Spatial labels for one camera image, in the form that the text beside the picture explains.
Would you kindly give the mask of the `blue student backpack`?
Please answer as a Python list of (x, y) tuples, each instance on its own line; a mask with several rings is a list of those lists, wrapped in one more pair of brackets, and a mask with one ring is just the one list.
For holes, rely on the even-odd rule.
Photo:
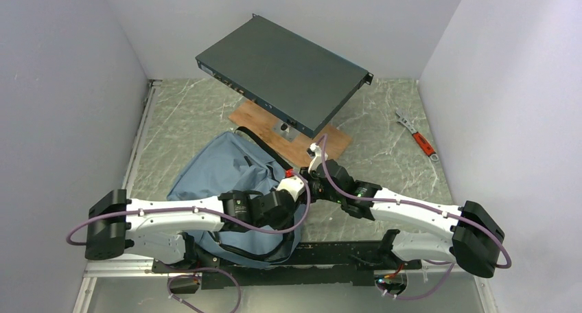
[[(248, 135), (245, 139), (238, 131)], [(291, 165), (255, 133), (245, 127), (224, 132), (212, 139), (181, 170), (166, 196), (168, 201), (196, 200), (237, 191), (267, 194), (285, 178)], [(233, 231), (189, 231), (206, 252), (251, 268), (267, 268), (288, 260), (301, 239), (299, 220), (305, 215), (300, 205), (284, 234), (244, 229)]]

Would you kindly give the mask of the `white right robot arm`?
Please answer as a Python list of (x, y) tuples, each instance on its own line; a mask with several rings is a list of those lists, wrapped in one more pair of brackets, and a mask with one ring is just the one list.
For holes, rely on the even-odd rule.
[(477, 277), (491, 278), (511, 260), (502, 243), (504, 231), (479, 203), (440, 205), (403, 196), (380, 185), (359, 181), (330, 160), (316, 168), (302, 167), (313, 200), (340, 205), (358, 219), (410, 224), (416, 233), (386, 232), (387, 244), (378, 250), (386, 268), (414, 260), (452, 262)]

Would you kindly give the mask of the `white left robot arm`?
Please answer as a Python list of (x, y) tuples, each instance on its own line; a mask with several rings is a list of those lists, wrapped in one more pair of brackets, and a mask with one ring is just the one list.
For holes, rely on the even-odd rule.
[(305, 211), (305, 196), (285, 189), (177, 201), (131, 199), (116, 189), (89, 209), (84, 256), (140, 255), (187, 272), (202, 249), (236, 264), (267, 266), (294, 250)]

